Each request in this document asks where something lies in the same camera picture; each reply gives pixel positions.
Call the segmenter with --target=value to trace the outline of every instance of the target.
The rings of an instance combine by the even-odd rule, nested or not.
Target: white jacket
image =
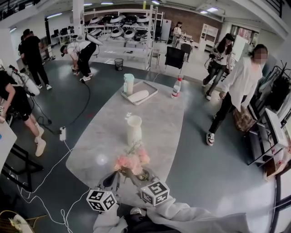
[[[217,218],[203,208],[192,208],[185,203],[168,200],[147,210],[147,216],[156,224],[163,224],[181,233],[250,233],[246,215],[232,214]],[[99,214],[93,226],[94,233],[123,233],[127,228],[124,218],[116,214],[118,205]]]
[[[235,65],[231,73],[225,80],[220,81],[217,87],[224,92],[229,92],[231,102],[240,112],[241,105],[246,108],[253,97],[258,81],[262,78],[261,66],[254,72],[251,67],[251,58],[243,57]],[[247,95],[245,101],[241,104],[242,98]]]

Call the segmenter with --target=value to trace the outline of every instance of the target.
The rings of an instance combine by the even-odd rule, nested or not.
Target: black cap
[[[232,34],[230,34],[230,33],[227,33],[226,36],[225,36],[224,38],[226,38],[226,39],[228,39],[228,40],[230,40],[230,41],[235,41],[235,38],[234,38],[234,37],[232,36]]]

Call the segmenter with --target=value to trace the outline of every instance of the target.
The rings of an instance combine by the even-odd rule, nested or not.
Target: computer monitor
[[[60,31],[60,33],[61,33],[62,35],[67,35],[67,34],[68,34],[68,29],[65,27],[65,28],[63,28],[63,29]]]

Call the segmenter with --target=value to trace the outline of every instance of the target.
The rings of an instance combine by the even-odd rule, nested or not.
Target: pink flower
[[[139,149],[138,155],[139,155],[139,158],[140,158],[141,165],[148,164],[150,162],[150,160],[151,160],[150,157],[147,155],[145,149]]]
[[[133,155],[132,157],[129,158],[128,168],[132,171],[134,175],[139,175],[142,173],[140,160],[136,155]]]
[[[122,167],[128,167],[128,163],[129,163],[129,158],[127,156],[121,155],[115,161],[114,170],[118,171],[122,169]]]

